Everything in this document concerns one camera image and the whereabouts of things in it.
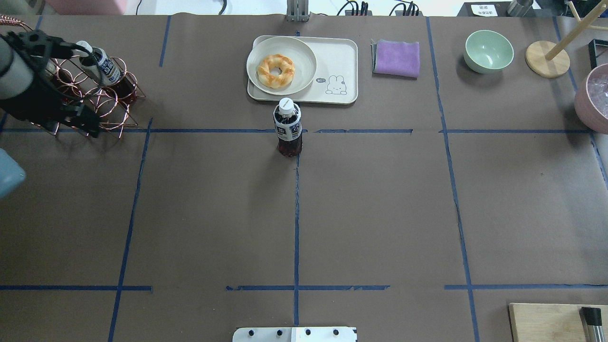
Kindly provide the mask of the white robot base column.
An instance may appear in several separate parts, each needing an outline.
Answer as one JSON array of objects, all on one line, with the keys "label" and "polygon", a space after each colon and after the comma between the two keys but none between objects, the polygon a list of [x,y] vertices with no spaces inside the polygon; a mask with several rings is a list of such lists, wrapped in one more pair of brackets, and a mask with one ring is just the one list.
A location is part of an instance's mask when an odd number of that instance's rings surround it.
[{"label": "white robot base column", "polygon": [[357,342],[355,327],[242,327],[232,336],[233,342]]}]

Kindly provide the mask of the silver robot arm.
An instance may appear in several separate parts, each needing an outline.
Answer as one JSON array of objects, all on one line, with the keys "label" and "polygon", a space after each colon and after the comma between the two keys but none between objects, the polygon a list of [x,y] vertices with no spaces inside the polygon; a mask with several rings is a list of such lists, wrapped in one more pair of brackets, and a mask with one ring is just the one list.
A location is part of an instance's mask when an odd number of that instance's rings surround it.
[{"label": "silver robot arm", "polygon": [[20,121],[48,133],[70,126],[98,138],[101,119],[82,96],[66,95],[46,75],[52,58],[69,59],[74,50],[97,60],[91,48],[49,36],[41,30],[7,32],[0,42],[0,104]]}]

